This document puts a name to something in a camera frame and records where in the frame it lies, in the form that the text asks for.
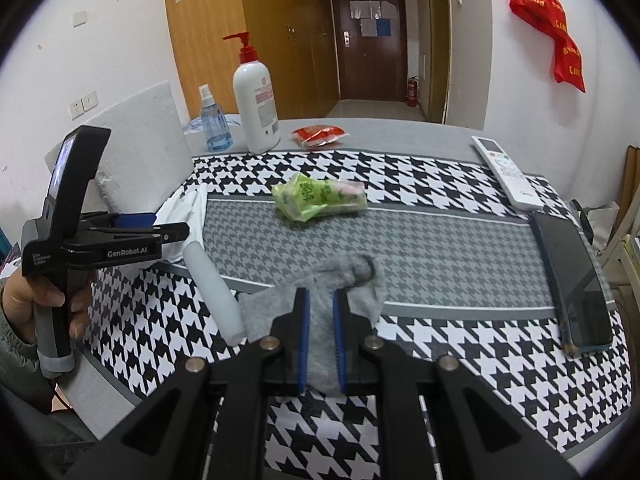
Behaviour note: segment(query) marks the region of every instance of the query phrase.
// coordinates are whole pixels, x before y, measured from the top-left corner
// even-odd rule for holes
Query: white cylindrical tube
[[[220,330],[220,335],[229,346],[238,345],[244,337],[244,324],[240,316],[240,306],[226,286],[225,280],[199,242],[188,244],[182,257],[213,321]]]

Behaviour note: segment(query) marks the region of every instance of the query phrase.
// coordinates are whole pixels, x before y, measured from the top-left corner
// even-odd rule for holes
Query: wall outlet
[[[93,91],[82,98],[82,108],[87,112],[98,105],[98,94]]]
[[[80,25],[84,25],[89,21],[89,15],[86,10],[82,10],[81,12],[76,12],[74,14],[74,27],[79,27]]]
[[[71,118],[75,119],[76,117],[84,114],[84,108],[82,108],[82,99],[78,99],[75,103],[71,103],[69,105],[69,111],[71,112]]]

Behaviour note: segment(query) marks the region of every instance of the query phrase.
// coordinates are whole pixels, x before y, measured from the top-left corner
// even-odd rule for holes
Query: black and white houndstooth pattern
[[[150,394],[189,356],[236,355],[207,313],[193,280],[144,270],[133,281],[100,272],[86,345],[127,388]],[[625,335],[611,313],[612,348],[578,360],[561,351],[555,320],[455,321],[382,316],[378,333],[417,357],[450,353],[483,377],[558,451],[583,442],[630,405]],[[378,474],[371,398],[324,398],[308,391],[269,410],[267,466],[303,478]]]
[[[487,166],[426,156],[329,150],[325,152],[269,152],[198,157],[184,189],[206,183],[210,193],[270,196],[271,187],[295,173],[319,180],[333,178],[367,184],[374,204],[431,206],[501,217],[526,218],[516,212]],[[572,218],[562,199],[542,176],[527,177],[545,212]]]

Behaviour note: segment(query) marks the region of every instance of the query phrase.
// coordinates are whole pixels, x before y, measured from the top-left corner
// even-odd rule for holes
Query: sleeve
[[[34,408],[50,413],[54,386],[40,372],[36,345],[24,343],[4,315],[5,282],[0,280],[0,383]]]

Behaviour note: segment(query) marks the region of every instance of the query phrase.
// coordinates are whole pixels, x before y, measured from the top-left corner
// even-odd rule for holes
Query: gray rag
[[[327,395],[340,394],[335,366],[333,294],[348,289],[351,311],[375,326],[386,298],[382,269],[366,254],[339,254],[256,294],[239,296],[240,313],[249,341],[267,335],[273,320],[291,312],[296,289],[310,296],[309,350],[306,382]]]

